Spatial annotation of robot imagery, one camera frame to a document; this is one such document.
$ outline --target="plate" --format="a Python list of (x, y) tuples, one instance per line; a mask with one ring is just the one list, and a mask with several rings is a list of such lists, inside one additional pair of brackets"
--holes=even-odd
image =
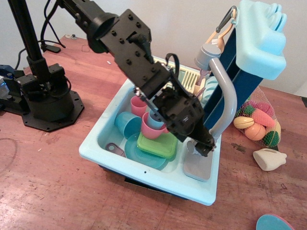
[(256, 230), (294, 230), (294, 228), (283, 218), (274, 214), (266, 214), (258, 219)]
[(147, 139), (142, 133), (137, 140), (137, 146), (140, 150), (153, 155), (170, 159), (176, 154), (178, 140), (171, 133), (163, 133), (156, 139)]
[(140, 133), (136, 133), (128, 138), (125, 144), (126, 157), (128, 159), (131, 159), (141, 164), (145, 164), (154, 169), (161, 167), (166, 161), (166, 159), (140, 150), (137, 147), (137, 140), (139, 138), (139, 135)]

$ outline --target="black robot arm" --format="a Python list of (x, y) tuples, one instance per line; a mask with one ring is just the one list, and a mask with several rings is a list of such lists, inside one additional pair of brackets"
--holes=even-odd
[[(104, 12), (90, 0), (58, 0), (87, 34), (90, 48), (96, 53), (109, 52), (125, 75), (134, 83), (135, 92), (153, 108), (167, 129), (180, 141), (191, 137), (196, 148), (206, 156), (215, 144), (203, 125), (204, 112), (199, 100), (188, 93), (176, 72), (154, 63), (150, 50), (151, 32), (131, 10), (121, 16)], [(168, 54), (166, 59), (176, 55)], [(171, 82), (173, 88), (163, 87)]]

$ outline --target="green square plate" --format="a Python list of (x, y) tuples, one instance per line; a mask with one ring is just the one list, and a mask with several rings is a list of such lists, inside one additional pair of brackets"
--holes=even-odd
[(171, 133), (163, 133), (157, 139), (147, 139), (140, 133), (137, 147), (153, 155), (170, 159), (176, 153), (178, 140)]

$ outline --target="wooden table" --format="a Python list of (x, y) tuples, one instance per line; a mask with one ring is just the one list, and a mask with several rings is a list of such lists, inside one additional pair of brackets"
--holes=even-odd
[(65, 68), (85, 110), (76, 124), (46, 133), (0, 112), (0, 229), (253, 230), (273, 213), (307, 227), (307, 108), (298, 96), (263, 88), (282, 126), (286, 165), (262, 171), (261, 149), (233, 125), (222, 135), (217, 199), (210, 206), (124, 182), (79, 156), (78, 147), (126, 80), (110, 54), (62, 39), (49, 65)]

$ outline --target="toy fruit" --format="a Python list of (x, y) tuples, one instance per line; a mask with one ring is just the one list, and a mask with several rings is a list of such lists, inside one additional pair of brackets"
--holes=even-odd
[(251, 115), (254, 121), (266, 127), (275, 127), (275, 121), (260, 109), (256, 109)]
[(275, 131), (268, 132), (262, 139), (267, 147), (274, 147), (279, 143), (279, 135)]
[(238, 116), (234, 119), (234, 125), (236, 128), (244, 129), (252, 126), (254, 124), (254, 119), (251, 117)]
[(249, 104), (248, 106), (245, 107), (243, 113), (245, 115), (251, 116), (255, 112), (255, 110), (256, 109), (252, 105)]
[(269, 103), (266, 102), (258, 102), (254, 105), (254, 108), (262, 110), (270, 117), (273, 117), (275, 114), (274, 108)]
[(247, 101), (247, 102), (245, 102), (245, 103), (243, 104), (243, 106), (248, 106), (248, 105), (251, 105), (251, 106), (255, 107), (256, 102), (250, 100), (250, 101)]
[(280, 124), (277, 119), (275, 119), (274, 121), (276, 123), (275, 127), (266, 128), (266, 134), (262, 139), (263, 143), (267, 147), (274, 147), (280, 142), (282, 128), (280, 127)]
[(254, 123), (252, 126), (248, 127), (244, 133), (248, 139), (255, 141), (261, 140), (265, 136), (265, 127), (258, 123)]
[(278, 136), (280, 137), (282, 128), (280, 127), (280, 124), (277, 121), (277, 119), (275, 119), (275, 127), (268, 127), (268, 128), (266, 128), (266, 133), (269, 133), (271, 131), (277, 132)]
[(235, 117), (239, 116), (239, 115), (241, 114), (241, 112), (242, 112), (242, 109), (239, 109), (239, 110), (236, 112)]

